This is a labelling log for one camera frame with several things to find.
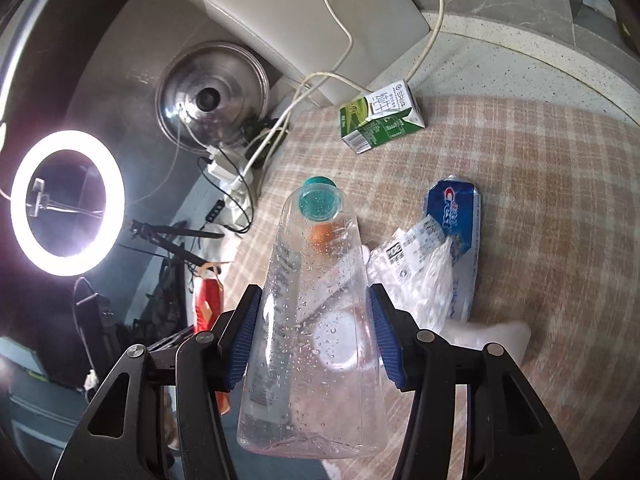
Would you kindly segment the black tripod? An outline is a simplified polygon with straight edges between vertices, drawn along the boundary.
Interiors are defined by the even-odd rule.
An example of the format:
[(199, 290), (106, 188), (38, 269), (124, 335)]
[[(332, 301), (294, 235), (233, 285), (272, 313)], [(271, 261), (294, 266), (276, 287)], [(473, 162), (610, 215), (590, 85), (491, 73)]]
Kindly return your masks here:
[(132, 237), (140, 237), (142, 240), (163, 248), (171, 255), (177, 256), (182, 261), (191, 263), (194, 266), (204, 266), (206, 260), (195, 255), (194, 252), (174, 243), (178, 237), (209, 238), (210, 240), (221, 240), (224, 233), (209, 232), (203, 230), (191, 230), (184, 226), (152, 226), (152, 224), (131, 220), (129, 232)]

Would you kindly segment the white cloth under tablecloth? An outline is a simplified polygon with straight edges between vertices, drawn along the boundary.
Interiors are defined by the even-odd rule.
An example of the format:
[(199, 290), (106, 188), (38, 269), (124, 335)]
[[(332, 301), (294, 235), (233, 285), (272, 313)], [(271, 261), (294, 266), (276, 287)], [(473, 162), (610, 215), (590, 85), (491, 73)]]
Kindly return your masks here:
[(501, 344), (512, 359), (521, 365), (532, 336), (532, 330), (523, 321), (494, 325), (446, 321), (440, 336), (455, 346), (482, 350), (486, 344)]

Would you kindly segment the white cutting board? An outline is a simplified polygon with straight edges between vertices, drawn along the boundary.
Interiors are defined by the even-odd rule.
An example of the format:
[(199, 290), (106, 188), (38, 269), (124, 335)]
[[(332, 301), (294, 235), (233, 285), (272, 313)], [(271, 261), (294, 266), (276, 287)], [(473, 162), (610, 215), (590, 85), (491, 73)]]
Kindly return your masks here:
[(207, 13), (297, 80), (334, 68), (370, 86), (428, 32), (412, 0), (204, 0)]

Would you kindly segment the red paper bag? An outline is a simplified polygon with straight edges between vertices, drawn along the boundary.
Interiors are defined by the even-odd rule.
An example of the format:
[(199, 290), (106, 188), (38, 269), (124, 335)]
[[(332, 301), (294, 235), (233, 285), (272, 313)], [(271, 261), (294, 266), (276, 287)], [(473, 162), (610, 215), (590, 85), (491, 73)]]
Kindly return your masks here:
[(211, 330), (224, 312), (224, 285), (218, 262), (206, 262), (195, 271), (193, 291), (194, 332)]

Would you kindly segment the clear plastic bottle teal cap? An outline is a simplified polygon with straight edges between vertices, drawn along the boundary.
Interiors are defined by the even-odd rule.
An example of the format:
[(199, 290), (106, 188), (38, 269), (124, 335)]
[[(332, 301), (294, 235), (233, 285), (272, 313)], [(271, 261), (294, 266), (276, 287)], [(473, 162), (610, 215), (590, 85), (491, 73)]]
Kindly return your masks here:
[(244, 378), (247, 451), (335, 460), (387, 442), (380, 352), (354, 207), (326, 177), (285, 201)]

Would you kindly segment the white power strip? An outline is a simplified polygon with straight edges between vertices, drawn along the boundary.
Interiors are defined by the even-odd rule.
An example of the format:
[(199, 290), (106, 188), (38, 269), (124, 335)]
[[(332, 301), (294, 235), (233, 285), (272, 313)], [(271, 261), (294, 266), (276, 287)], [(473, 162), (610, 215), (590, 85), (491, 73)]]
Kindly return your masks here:
[(221, 189), (224, 208), (216, 222), (239, 234), (253, 225), (256, 196), (252, 170), (245, 172), (246, 158), (221, 146), (207, 148), (206, 174)]

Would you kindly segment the stainless steel pot lid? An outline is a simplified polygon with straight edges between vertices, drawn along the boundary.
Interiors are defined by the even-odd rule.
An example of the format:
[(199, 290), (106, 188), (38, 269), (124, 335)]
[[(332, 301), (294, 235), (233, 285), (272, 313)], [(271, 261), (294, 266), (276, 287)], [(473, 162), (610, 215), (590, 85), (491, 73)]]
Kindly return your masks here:
[(175, 146), (193, 154), (242, 148), (243, 127), (266, 116), (270, 82), (247, 48), (207, 41), (186, 49), (165, 68), (155, 91), (156, 119)]

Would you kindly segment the green white milk carton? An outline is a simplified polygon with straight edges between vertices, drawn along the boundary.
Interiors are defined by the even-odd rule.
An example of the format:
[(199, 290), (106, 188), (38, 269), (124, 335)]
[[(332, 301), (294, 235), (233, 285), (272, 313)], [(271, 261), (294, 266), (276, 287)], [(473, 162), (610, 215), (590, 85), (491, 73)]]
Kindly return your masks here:
[(401, 79), (342, 106), (340, 127), (342, 141), (362, 154), (424, 129), (425, 122)]

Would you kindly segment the white plastic bag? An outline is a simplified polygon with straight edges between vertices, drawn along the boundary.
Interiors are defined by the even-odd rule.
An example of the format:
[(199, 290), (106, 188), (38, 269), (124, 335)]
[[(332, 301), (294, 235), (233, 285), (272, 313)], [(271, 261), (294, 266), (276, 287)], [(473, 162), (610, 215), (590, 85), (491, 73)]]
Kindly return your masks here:
[(382, 284), (394, 307), (409, 312), (419, 327), (442, 330), (454, 292), (451, 240), (431, 216), (408, 230), (396, 230), (373, 249), (367, 274), (369, 282)]

